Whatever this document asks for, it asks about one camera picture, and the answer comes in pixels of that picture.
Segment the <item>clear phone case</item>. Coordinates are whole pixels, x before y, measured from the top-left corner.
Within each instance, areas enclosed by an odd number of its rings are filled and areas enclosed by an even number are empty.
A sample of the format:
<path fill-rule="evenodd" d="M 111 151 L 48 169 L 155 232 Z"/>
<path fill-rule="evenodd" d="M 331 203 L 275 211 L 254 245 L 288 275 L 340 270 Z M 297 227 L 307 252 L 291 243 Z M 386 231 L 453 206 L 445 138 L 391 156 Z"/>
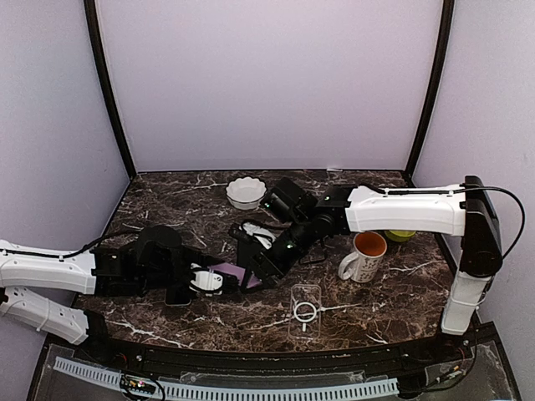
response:
<path fill-rule="evenodd" d="M 288 336 L 299 340 L 320 337 L 322 313 L 321 287 L 296 284 L 291 288 Z"/>

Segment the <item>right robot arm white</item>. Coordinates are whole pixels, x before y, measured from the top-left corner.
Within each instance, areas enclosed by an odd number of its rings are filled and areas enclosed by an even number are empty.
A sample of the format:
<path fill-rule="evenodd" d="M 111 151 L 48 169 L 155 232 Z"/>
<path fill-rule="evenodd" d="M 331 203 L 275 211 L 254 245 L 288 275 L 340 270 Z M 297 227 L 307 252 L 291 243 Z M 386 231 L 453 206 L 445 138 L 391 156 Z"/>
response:
<path fill-rule="evenodd" d="M 502 249 L 497 213 L 489 192 L 474 176 L 459 185 L 435 188 L 378 188 L 360 184 L 334 185 L 322 198 L 283 177 L 262 198 L 260 206 L 287 228 L 262 244 L 236 228 L 237 264 L 244 278 L 258 278 L 274 287 L 290 268 L 325 237 L 372 231 L 424 231 L 461 238 L 461 260 L 441 318 L 441 332 L 426 345 L 436 363 L 459 348 L 458 336 L 469 327 L 472 314 L 508 251 Z"/>

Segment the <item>silver smartphone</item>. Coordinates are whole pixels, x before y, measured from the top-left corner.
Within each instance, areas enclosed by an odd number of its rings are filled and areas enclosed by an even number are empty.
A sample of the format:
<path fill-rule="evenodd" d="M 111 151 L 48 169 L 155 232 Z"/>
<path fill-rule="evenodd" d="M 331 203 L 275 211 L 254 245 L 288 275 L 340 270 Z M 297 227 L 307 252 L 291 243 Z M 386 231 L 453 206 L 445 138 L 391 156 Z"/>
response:
<path fill-rule="evenodd" d="M 192 291 L 185 285 L 174 285 L 166 288 L 165 304 L 168 307 L 185 307 L 191 304 Z"/>

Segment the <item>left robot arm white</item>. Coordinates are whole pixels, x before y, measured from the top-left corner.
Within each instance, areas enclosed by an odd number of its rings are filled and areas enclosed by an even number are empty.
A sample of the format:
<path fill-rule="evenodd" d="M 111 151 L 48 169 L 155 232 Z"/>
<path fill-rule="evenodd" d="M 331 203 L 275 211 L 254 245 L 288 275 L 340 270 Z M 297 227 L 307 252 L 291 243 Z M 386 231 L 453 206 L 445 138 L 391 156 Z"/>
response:
<path fill-rule="evenodd" d="M 174 305 L 187 305 L 197 294 L 234 292 L 237 277 L 216 271 L 220 260 L 184 246 L 169 226 L 132 231 L 121 247 L 95 240 L 78 251 L 50 251 L 1 242 L 1 314 L 73 344 L 100 364 L 118 357 L 108 339 L 104 317 L 62 306 L 35 292 L 60 289 L 97 297 L 143 297 L 163 289 Z"/>

